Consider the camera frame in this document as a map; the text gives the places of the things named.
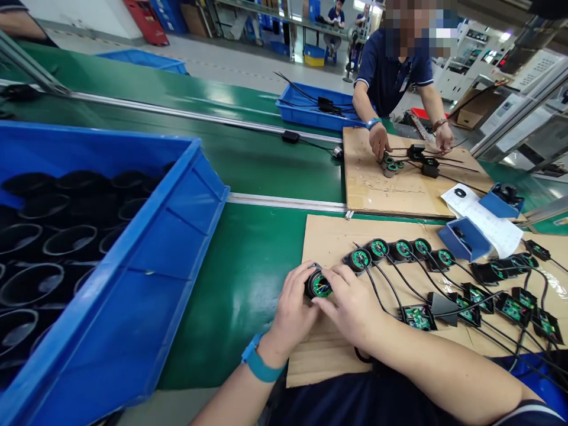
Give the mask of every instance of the paper document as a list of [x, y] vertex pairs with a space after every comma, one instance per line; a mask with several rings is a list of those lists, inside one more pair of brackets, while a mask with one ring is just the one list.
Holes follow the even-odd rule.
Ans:
[[512, 255], [522, 238], [522, 231], [508, 219], [495, 216], [479, 203], [479, 197], [466, 185], [458, 183], [442, 195], [450, 210], [468, 217], [494, 246], [500, 259]]

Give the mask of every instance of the worker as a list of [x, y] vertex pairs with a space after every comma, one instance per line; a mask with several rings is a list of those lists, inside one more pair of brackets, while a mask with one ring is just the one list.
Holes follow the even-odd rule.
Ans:
[[[387, 27], [378, 29], [367, 40], [354, 83], [353, 106], [369, 130], [369, 143], [379, 160], [385, 149], [391, 152], [382, 118], [388, 118], [410, 84], [417, 86], [433, 124], [438, 152], [447, 154], [454, 144], [442, 98], [433, 84], [430, 52], [415, 48], [426, 44], [422, 34], [428, 31], [431, 11], [413, 9], [406, 3], [406, 0], [389, 3], [385, 12]], [[425, 3], [412, 4], [424, 7]]]
[[[335, 28], [345, 28], [345, 15], [341, 8], [343, 7], [344, 0], [336, 0], [335, 6], [330, 9], [330, 12], [325, 17], [325, 22], [333, 25]], [[341, 46], [341, 37], [337, 35], [324, 34], [325, 45], [330, 50], [329, 57], [333, 57], [337, 49]]]
[[[306, 306], [304, 282], [314, 271], [312, 264], [302, 263], [288, 273], [270, 330], [255, 336], [239, 367], [193, 426], [256, 424], [276, 378], [294, 348], [306, 339], [318, 313], [326, 315], [351, 345], [382, 363], [383, 371], [344, 374], [286, 389], [270, 413], [271, 426], [565, 424], [497, 364], [389, 316], [345, 265], [322, 270], [334, 300], [314, 298], [312, 306]], [[307, 351], [299, 353], [299, 359], [318, 361]], [[330, 370], [340, 365], [338, 360]]]
[[58, 47], [20, 0], [0, 0], [0, 30], [12, 38]]

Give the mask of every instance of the watch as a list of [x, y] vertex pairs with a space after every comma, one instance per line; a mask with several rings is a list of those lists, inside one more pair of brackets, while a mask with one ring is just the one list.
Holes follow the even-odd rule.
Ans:
[[367, 128], [367, 130], [371, 130], [371, 128], [378, 122], [382, 122], [382, 120], [379, 117], [373, 117], [367, 122], [365, 127]]
[[243, 355], [241, 357], [241, 364], [247, 363], [248, 368], [250, 368], [255, 377], [261, 382], [272, 383], [275, 382], [278, 377], [280, 377], [280, 374], [282, 373], [282, 370], [284, 369], [286, 364], [284, 364], [279, 369], [270, 368], [264, 364], [264, 361], [262, 360], [260, 355], [256, 353], [256, 348], [258, 347], [260, 338], [262, 336], [263, 334], [259, 333], [253, 337], [253, 339], [243, 352]]

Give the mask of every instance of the blue plastic bin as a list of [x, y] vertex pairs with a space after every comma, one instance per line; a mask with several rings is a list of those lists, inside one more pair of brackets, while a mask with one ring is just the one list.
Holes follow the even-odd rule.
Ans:
[[491, 191], [479, 200], [479, 203], [498, 218], [517, 219], [519, 214], [521, 214], [525, 201], [522, 200], [517, 207], [507, 204], [493, 192], [495, 187], [500, 185], [501, 183], [499, 182], [493, 185]]
[[[229, 188], [194, 138], [0, 122], [0, 182], [135, 169], [160, 176], [11, 386], [3, 426], [88, 425], [154, 391]], [[0, 190], [0, 204], [21, 200]]]
[[364, 127], [364, 123], [354, 110], [352, 104], [353, 94], [348, 95], [301, 83], [295, 83], [295, 85], [308, 96], [314, 99], [318, 99], [318, 96], [323, 96], [333, 101], [334, 105], [341, 106], [346, 111], [343, 114], [344, 117], [313, 111], [318, 108], [317, 101], [304, 97], [300, 92], [288, 85], [280, 99], [276, 101], [276, 106], [280, 108], [280, 115], [284, 121], [338, 132], [342, 132], [344, 127]]
[[130, 62], [136, 65], [148, 66], [164, 71], [176, 72], [178, 74], [185, 75], [188, 73], [185, 69], [185, 62], [178, 59], [171, 59], [153, 53], [148, 53], [142, 50], [119, 50], [116, 52], [101, 53], [97, 56], [122, 62]]
[[158, 16], [164, 30], [171, 33], [186, 34], [188, 25], [183, 19], [182, 11], [177, 0], [150, 0], [150, 4]]
[[[457, 227], [463, 232], [463, 240], [471, 250], [458, 238], [452, 229], [453, 227]], [[489, 240], [468, 217], [448, 222], [446, 226], [438, 232], [438, 235], [457, 259], [465, 259], [468, 262], [474, 262], [480, 257], [489, 254], [493, 249]]]

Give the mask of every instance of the navy polo shirt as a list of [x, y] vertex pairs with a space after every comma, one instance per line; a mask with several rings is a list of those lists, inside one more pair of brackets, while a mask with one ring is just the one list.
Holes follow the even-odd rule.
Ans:
[[340, 23], [340, 24], [341, 24], [342, 22], [345, 22], [345, 15], [343, 14], [343, 11], [339, 11], [339, 15], [338, 15], [338, 14], [336, 13], [336, 11], [335, 11], [335, 6], [333, 6], [333, 7], [330, 9], [330, 12], [327, 14], [327, 17], [328, 17], [329, 19], [331, 19], [332, 21], [333, 21], [335, 18], [339, 18], [339, 19], [340, 19], [340, 20], [339, 20], [339, 23]]
[[402, 99], [408, 85], [427, 86], [434, 82], [432, 58], [411, 56], [401, 64], [398, 57], [387, 55], [385, 29], [381, 28], [365, 44], [359, 75], [354, 84], [358, 81], [367, 85], [367, 94], [378, 116], [387, 117]]

